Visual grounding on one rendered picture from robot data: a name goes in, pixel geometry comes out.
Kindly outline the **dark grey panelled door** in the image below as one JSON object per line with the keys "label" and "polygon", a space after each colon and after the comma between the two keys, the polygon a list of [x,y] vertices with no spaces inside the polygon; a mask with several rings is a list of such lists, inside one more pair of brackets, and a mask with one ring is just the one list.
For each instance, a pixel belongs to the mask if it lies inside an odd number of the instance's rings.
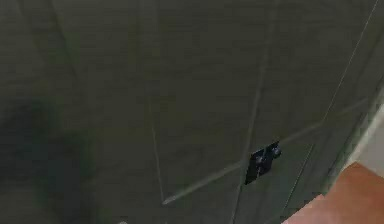
{"label": "dark grey panelled door", "polygon": [[0,224],[279,224],[382,86],[384,0],[0,0]]}

